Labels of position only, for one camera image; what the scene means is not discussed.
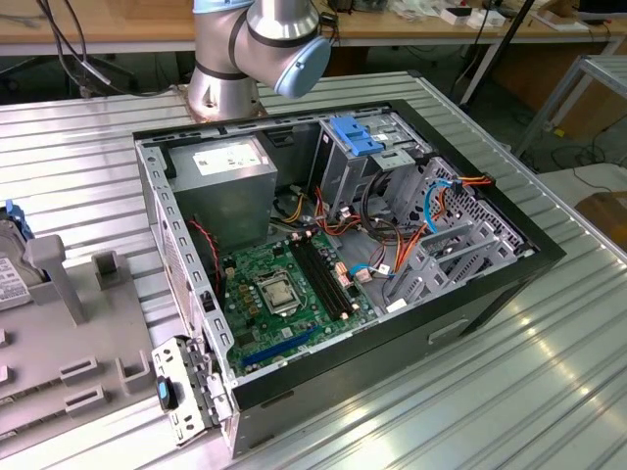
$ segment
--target ram slot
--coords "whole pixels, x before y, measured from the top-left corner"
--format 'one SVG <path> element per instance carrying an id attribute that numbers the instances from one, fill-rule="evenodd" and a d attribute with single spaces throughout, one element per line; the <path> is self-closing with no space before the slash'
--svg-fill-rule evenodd
<path id="1" fill-rule="evenodd" d="M 353 310 L 349 301 L 311 240 L 291 242 L 290 250 L 331 319 L 336 321 L 342 313 L 350 314 Z"/>

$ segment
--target motherboard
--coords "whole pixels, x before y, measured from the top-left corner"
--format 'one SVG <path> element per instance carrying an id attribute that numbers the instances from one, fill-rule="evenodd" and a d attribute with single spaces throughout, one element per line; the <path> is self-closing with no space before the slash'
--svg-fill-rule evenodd
<path id="1" fill-rule="evenodd" d="M 235 338 L 228 360 L 238 376 L 376 318 L 323 233 L 235 252 L 221 264 L 224 313 Z"/>

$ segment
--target black cable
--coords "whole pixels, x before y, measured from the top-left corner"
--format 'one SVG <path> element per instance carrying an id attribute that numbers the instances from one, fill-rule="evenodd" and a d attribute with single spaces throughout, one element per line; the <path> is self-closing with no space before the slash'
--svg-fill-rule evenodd
<path id="1" fill-rule="evenodd" d="M 339 12 L 337 11 L 336 8 L 331 6 L 331 4 L 328 1 L 326 2 L 326 6 L 328 8 L 330 8 L 331 11 L 333 12 L 333 15 L 335 15 L 335 25 L 332 26 L 333 32 L 331 34 L 331 38 L 329 39 L 329 42 L 331 43 L 331 45 L 334 45 L 335 41 L 337 41 L 338 47 L 342 47 L 342 37 L 340 36 L 340 16 L 339 16 Z"/>
<path id="2" fill-rule="evenodd" d="M 474 49 L 474 56 L 472 58 L 472 61 L 470 61 L 471 64 L 474 63 L 474 61 L 477 58 L 477 54 L 479 53 L 476 50 L 476 47 L 477 47 L 477 44 L 479 43 L 479 39 L 481 38 L 481 34 L 483 33 L 483 29 L 486 27 L 486 22 L 488 21 L 488 15 L 490 15 L 490 10 L 492 10 L 492 2 L 493 2 L 493 0 L 490 0 L 488 2 L 488 6 L 486 7 L 486 15 L 483 18 L 483 22 L 481 23 L 481 27 L 479 28 L 479 32 L 477 32 L 477 35 L 474 38 L 474 43 L 472 44 L 472 48 Z M 451 89 L 449 90 L 449 99 L 450 100 L 453 99 L 453 93 L 455 92 L 455 87 L 458 84 L 458 80 L 466 72 L 466 69 L 467 69 L 467 66 L 466 66 L 466 64 L 464 64 L 461 67 L 461 69 L 459 70 L 457 76 L 455 77 L 455 80 L 453 80 L 453 84 L 451 85 Z"/>
<path id="3" fill-rule="evenodd" d="M 432 51 L 435 51 L 435 48 L 438 47 L 438 46 L 431 46 L 431 47 L 429 47 L 427 49 L 423 49 L 423 48 L 420 48 L 418 46 L 408 46 L 408 47 L 410 47 L 411 49 L 417 49 L 420 52 L 432 52 Z"/>
<path id="4" fill-rule="evenodd" d="M 529 11 L 531 10 L 531 7 L 533 7 L 534 3 L 535 3 L 535 0 L 525 0 L 525 2 L 520 7 L 520 11 L 516 15 L 516 18 L 513 19 L 513 21 L 511 22 L 511 25 L 509 26 L 509 29 L 506 32 L 506 35 L 503 37 L 503 40 L 499 43 L 499 47 L 497 48 L 497 52 L 494 53 L 494 57 L 488 63 L 488 66 L 486 67 L 484 73 L 481 75 L 481 77 L 479 78 L 479 81 L 477 82 L 477 86 L 475 86 L 474 90 L 470 94 L 470 97 L 468 98 L 468 101 L 465 103 L 466 109 L 470 108 L 470 106 L 472 105 L 472 103 L 474 102 L 476 97 L 481 92 L 481 89 L 483 88 L 483 86 L 485 85 L 486 81 L 490 77 L 490 74 L 492 73 L 492 70 L 497 66 L 497 64 L 501 60 L 501 57 L 506 52 L 507 48 L 509 47 L 509 44 L 511 43 L 511 41 L 513 39 L 513 37 L 518 32 L 518 29 L 520 28 L 520 25 L 522 24 L 522 22 L 524 21 L 525 17 L 527 16 Z"/>
<path id="5" fill-rule="evenodd" d="M 287 213 L 287 211 L 279 205 L 278 198 L 274 198 L 274 201 L 272 201 L 272 205 L 274 206 L 274 210 L 280 213 L 283 217 L 290 218 L 292 216 L 292 214 Z"/>
<path id="6" fill-rule="evenodd" d="M 39 7 L 41 8 L 44 14 L 44 18 L 48 19 L 52 17 L 52 11 L 50 10 L 50 5 L 48 4 L 48 0 L 42 0 L 41 4 L 39 4 Z M 54 27 L 52 28 L 52 33 L 55 39 L 55 45 L 57 47 L 57 55 L 59 56 L 59 64 L 61 64 L 61 67 L 63 68 L 66 75 L 74 82 L 74 84 L 78 88 L 85 87 L 84 82 L 81 82 L 78 78 L 76 78 L 73 72 L 68 67 L 68 64 L 66 63 L 64 55 L 63 55 L 63 46 L 61 45 L 61 40 L 59 39 L 59 36 L 56 33 Z"/>
<path id="7" fill-rule="evenodd" d="M 611 31 L 609 30 L 607 24 L 603 23 L 603 26 L 605 26 L 605 31 L 607 31 L 605 34 L 605 41 L 609 42 L 609 39 L 611 39 Z"/>
<path id="8" fill-rule="evenodd" d="M 378 242 L 382 242 L 382 243 L 389 242 L 390 236 L 389 234 L 381 233 L 381 230 L 375 228 L 370 222 L 370 216 L 368 214 L 368 200 L 370 196 L 375 192 L 374 188 L 378 187 L 378 185 L 381 184 L 383 180 L 385 180 L 387 175 L 388 175 L 388 172 L 384 172 L 382 169 L 379 169 L 376 173 L 374 173 L 370 181 L 368 181 L 368 184 L 366 185 L 366 187 L 363 189 L 362 203 L 360 207 L 362 227 L 365 229 L 366 232 L 368 232 L 368 235 L 370 235 L 372 239 Z M 394 227 L 394 230 L 397 233 L 397 235 L 401 237 L 398 227 L 396 227 L 392 222 L 389 222 L 383 219 L 381 219 L 381 221 Z"/>
<path id="9" fill-rule="evenodd" d="M 46 19 L 48 21 L 48 24 L 50 24 L 50 27 L 53 30 L 53 33 L 55 35 L 55 42 L 59 41 L 59 44 L 58 44 L 58 47 L 57 47 L 57 52 L 60 54 L 60 56 L 63 56 L 63 48 L 61 47 L 61 41 L 62 41 L 66 45 L 66 47 L 68 48 L 68 50 L 70 51 L 70 53 L 72 54 L 74 59 L 79 63 L 79 65 L 81 67 L 83 67 L 83 69 L 85 71 L 88 71 L 90 74 L 92 74 L 93 76 L 98 78 L 98 80 L 100 80 L 108 88 L 111 88 L 112 90 L 117 91 L 120 94 L 127 94 L 127 95 L 136 96 L 136 97 L 140 97 L 140 98 L 150 98 L 150 97 L 153 97 L 153 96 L 163 95 L 164 93 L 167 93 L 168 91 L 170 91 L 170 87 L 168 87 L 165 90 L 160 90 L 160 91 L 155 91 L 155 92 L 135 93 L 133 91 L 126 90 L 126 89 L 124 89 L 122 87 L 114 85 L 106 76 L 101 74 L 96 68 L 94 68 L 91 64 L 89 64 L 89 62 L 88 62 L 88 57 L 89 56 L 87 55 L 84 34 L 82 32 L 82 28 L 80 27 L 80 22 L 78 21 L 78 18 L 77 18 L 76 14 L 75 14 L 75 11 L 72 8 L 72 4 L 70 3 L 70 1 L 69 0 L 64 0 L 64 3 L 66 4 L 66 7 L 68 8 L 68 10 L 69 10 L 69 12 L 70 12 L 70 14 L 72 16 L 72 20 L 74 21 L 74 24 L 76 26 L 76 30 L 77 30 L 79 38 L 80 38 L 80 44 L 81 44 L 81 47 L 83 49 L 82 50 L 83 59 L 80 58 L 80 56 L 74 50 L 74 48 L 72 47 L 72 45 L 70 44 L 68 39 L 63 35 L 61 30 L 59 29 L 59 26 L 57 25 L 57 23 L 54 20 L 54 16 L 52 14 L 52 9 L 50 8 L 50 5 L 48 4 L 48 0 L 35 0 L 35 2 L 39 6 L 40 10 L 42 11 L 44 16 L 46 17 Z M 79 80 L 75 79 L 75 76 L 73 75 L 73 73 L 70 73 L 69 70 L 66 67 L 64 67 L 64 71 L 69 75 L 70 78 L 72 78 L 72 80 L 74 80 L 74 82 L 78 82 L 79 81 Z"/>
<path id="10" fill-rule="evenodd" d="M 596 186 L 594 184 L 589 183 L 588 181 L 586 181 L 584 178 L 582 178 L 581 176 L 579 176 L 577 174 L 577 171 L 575 169 L 575 167 L 572 168 L 572 174 L 575 176 L 575 178 L 577 178 L 579 181 L 581 181 L 582 183 L 590 186 L 591 188 L 594 189 L 604 189 L 605 191 L 607 191 L 608 193 L 611 193 L 611 189 L 609 189 L 607 186 Z"/>
<path id="11" fill-rule="evenodd" d="M 592 152 L 593 154 L 595 153 L 595 148 L 597 146 L 597 139 L 599 137 L 601 137 L 603 134 L 605 134 L 606 132 L 608 132 L 610 129 L 612 129 L 616 124 L 618 124 L 620 121 L 624 120 L 625 118 L 627 118 L 627 114 L 624 114 L 623 116 L 619 117 L 617 120 L 615 120 L 612 124 L 604 127 L 603 129 L 601 129 L 599 132 L 597 132 L 597 134 L 593 137 L 592 139 Z"/>
<path id="12" fill-rule="evenodd" d="M 154 66 L 153 72 L 155 73 L 155 81 L 157 82 L 157 87 L 161 88 L 161 76 L 159 74 L 159 67 L 157 66 L 157 53 L 156 52 L 153 53 L 153 66 Z"/>

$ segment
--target metal table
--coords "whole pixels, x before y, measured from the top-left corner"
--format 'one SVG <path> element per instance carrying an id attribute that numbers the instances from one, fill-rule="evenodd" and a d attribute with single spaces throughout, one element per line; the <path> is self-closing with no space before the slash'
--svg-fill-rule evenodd
<path id="1" fill-rule="evenodd" d="M 566 93 L 570 92 L 575 81 L 580 78 L 582 80 L 577 87 L 584 82 L 590 83 L 589 80 L 595 79 L 623 98 L 627 98 L 627 56 L 579 57 L 570 66 L 564 78 L 557 84 L 554 92 L 525 130 L 520 143 L 514 149 L 514 154 L 517 157 L 520 157 L 529 147 L 540 128 L 547 122 L 549 115 L 561 103 Z M 571 108 L 579 99 L 580 94 L 577 94 L 577 87 L 564 102 L 563 107 Z"/>
<path id="2" fill-rule="evenodd" d="M 177 450 L 153 398 L 14 455 L 2 468 L 624 468 L 625 255 L 420 78 L 331 78 L 296 102 L 261 93 L 271 113 L 408 100 L 498 178 L 567 258 L 483 330 L 237 462 L 219 432 Z M 181 99 L 42 103 L 0 116 L 0 199 L 17 199 L 37 234 L 59 233 L 70 263 L 105 247 L 127 254 L 155 344 L 180 332 L 129 133 L 190 122 Z"/>

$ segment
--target power cord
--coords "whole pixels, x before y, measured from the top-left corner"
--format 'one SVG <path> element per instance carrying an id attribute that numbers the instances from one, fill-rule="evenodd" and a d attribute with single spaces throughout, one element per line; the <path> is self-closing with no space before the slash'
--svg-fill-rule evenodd
<path id="1" fill-rule="evenodd" d="M 150 98 L 153 96 L 163 95 L 164 93 L 167 93 L 168 91 L 171 90 L 171 86 L 169 86 L 168 88 L 164 90 L 148 92 L 148 93 L 136 93 L 134 91 L 127 90 L 121 86 L 114 85 L 108 77 L 103 75 L 99 70 L 97 70 L 94 66 L 92 66 L 89 63 L 89 56 L 87 54 L 87 46 L 85 44 L 85 36 L 83 34 L 80 21 L 78 20 L 78 17 L 76 15 L 76 12 L 74 11 L 74 8 L 72 7 L 72 4 L 70 3 L 70 0 L 63 0 L 63 1 L 72 17 L 72 22 L 74 23 L 76 31 L 78 32 L 82 57 L 78 55 L 78 53 L 74 50 L 74 48 L 72 47 L 68 39 L 63 35 L 61 30 L 59 29 L 59 26 L 55 22 L 54 15 L 52 13 L 52 9 L 50 8 L 50 4 L 48 3 L 48 0 L 35 0 L 37 5 L 39 6 L 39 9 L 43 13 L 43 15 L 46 17 L 48 24 L 50 24 L 50 27 L 52 28 L 52 32 L 55 38 L 55 45 L 57 47 L 57 55 L 59 56 L 59 63 L 61 64 L 61 67 L 63 68 L 64 72 L 68 75 L 68 77 L 81 90 L 81 95 L 83 95 L 85 91 L 98 93 L 98 94 L 105 94 L 100 89 L 98 89 L 98 87 L 96 87 L 94 83 L 91 82 L 90 80 L 91 77 L 96 78 L 97 82 L 104 84 L 110 90 L 114 90 L 120 94 L 131 95 L 131 96 L 136 96 L 140 98 Z M 82 67 L 81 78 L 76 77 L 73 71 L 71 71 L 70 68 L 68 67 L 68 64 L 65 62 L 65 58 L 63 54 L 63 45 L 66 46 L 68 51 L 70 51 L 70 54 L 72 55 L 72 57 Z"/>
<path id="2" fill-rule="evenodd" d="M 420 55 L 419 53 L 417 53 L 417 52 L 415 52 L 415 51 L 413 50 L 413 49 L 417 49 L 417 50 L 418 50 L 418 51 L 420 51 L 420 52 L 431 52 L 431 51 L 433 51 L 433 50 L 435 49 L 435 47 L 436 47 L 436 46 L 433 46 L 433 49 L 430 49 L 430 50 L 422 50 L 422 49 L 419 49 L 419 48 L 417 48 L 417 47 L 415 47 L 415 46 L 406 46 L 406 50 L 407 50 L 410 54 L 412 54 L 414 57 L 416 57 L 417 59 L 419 59 L 420 61 L 425 61 L 425 62 L 428 62 L 428 63 L 430 63 L 433 67 L 437 67 L 437 66 L 438 66 L 438 63 L 439 63 L 440 61 L 444 61 L 444 60 L 446 60 L 446 59 L 450 59 L 452 56 L 456 55 L 456 54 L 457 54 L 457 53 L 461 50 L 461 46 L 460 46 L 460 47 L 458 47 L 455 51 L 450 52 L 449 54 L 443 54 L 443 55 L 441 55 L 441 56 L 436 56 L 436 57 L 433 57 L 433 58 L 424 57 L 424 56 Z"/>
<path id="3" fill-rule="evenodd" d="M 337 42 L 338 46 L 342 46 L 342 37 L 340 36 L 340 16 L 337 8 L 333 7 L 330 2 L 326 2 L 326 6 L 331 9 L 333 14 L 322 12 L 319 14 L 320 24 L 322 26 L 328 26 L 332 29 L 331 38 L 329 42 L 331 45 L 335 45 Z"/>
<path id="4" fill-rule="evenodd" d="M 486 14 L 483 17 L 483 22 L 481 23 L 481 27 L 479 28 L 479 32 L 477 32 L 477 35 L 474 38 L 474 43 L 472 44 L 472 49 L 474 49 L 474 57 L 472 58 L 472 61 L 470 62 L 470 65 L 467 68 L 465 68 L 465 69 L 462 67 L 462 69 L 459 71 L 458 75 L 456 76 L 453 84 L 451 85 L 451 89 L 449 90 L 449 99 L 450 100 L 453 100 L 453 93 L 455 92 L 455 88 L 456 88 L 456 86 L 458 86 L 458 83 L 468 73 L 468 71 L 470 71 L 470 69 L 472 69 L 472 67 L 477 62 L 477 59 L 479 58 L 479 51 L 477 50 L 477 44 L 479 43 L 479 39 L 481 38 L 481 34 L 483 34 L 483 29 L 486 27 L 486 22 L 488 21 L 488 15 L 490 14 L 490 11 L 492 10 L 492 2 L 493 2 L 493 0 L 490 0 L 488 2 L 488 6 L 486 7 Z"/>

